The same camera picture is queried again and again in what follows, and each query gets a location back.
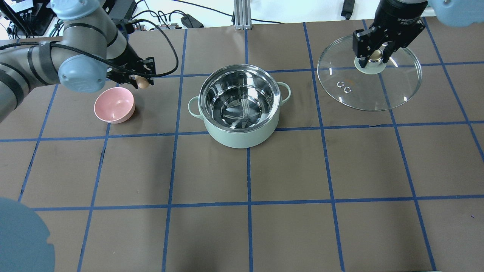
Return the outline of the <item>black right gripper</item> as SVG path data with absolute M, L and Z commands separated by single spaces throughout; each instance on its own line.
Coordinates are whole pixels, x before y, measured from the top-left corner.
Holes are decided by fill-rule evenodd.
M 359 66 L 365 68 L 372 62 L 371 55 L 383 44 L 385 64 L 394 52 L 410 45 L 425 29 L 420 18 L 425 8 L 425 0 L 381 0 L 370 27 L 352 34 L 352 48 Z

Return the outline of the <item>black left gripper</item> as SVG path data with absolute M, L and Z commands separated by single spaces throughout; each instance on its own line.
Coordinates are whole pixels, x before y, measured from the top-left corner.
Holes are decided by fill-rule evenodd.
M 155 58 L 147 57 L 143 59 L 139 57 L 131 45 L 126 44 L 123 53 L 109 60 L 109 62 L 126 69 L 127 72 L 111 67 L 111 70 L 107 72 L 107 79 L 120 85 L 128 83 L 134 88 L 148 88 L 154 85 L 154 80 L 148 75 L 155 74 Z M 140 76 L 146 78 L 148 81 L 139 81 Z

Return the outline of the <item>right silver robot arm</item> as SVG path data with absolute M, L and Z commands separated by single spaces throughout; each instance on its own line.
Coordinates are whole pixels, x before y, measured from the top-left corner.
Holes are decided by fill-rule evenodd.
M 447 26 L 465 27 L 484 20 L 482 0 L 381 0 L 373 24 L 352 35 L 356 68 L 365 70 L 371 56 L 381 50 L 377 64 L 386 64 L 392 54 L 407 48 L 425 29 L 421 16 L 427 6 Z

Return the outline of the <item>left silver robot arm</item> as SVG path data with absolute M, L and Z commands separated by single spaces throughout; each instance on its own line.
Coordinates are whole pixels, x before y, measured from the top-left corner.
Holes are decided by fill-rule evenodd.
M 60 84 L 95 93 L 107 79 L 135 87 L 137 77 L 153 83 L 154 59 L 138 56 L 98 0 L 52 0 L 50 5 L 64 22 L 61 41 L 1 46 L 1 120 L 38 87 Z

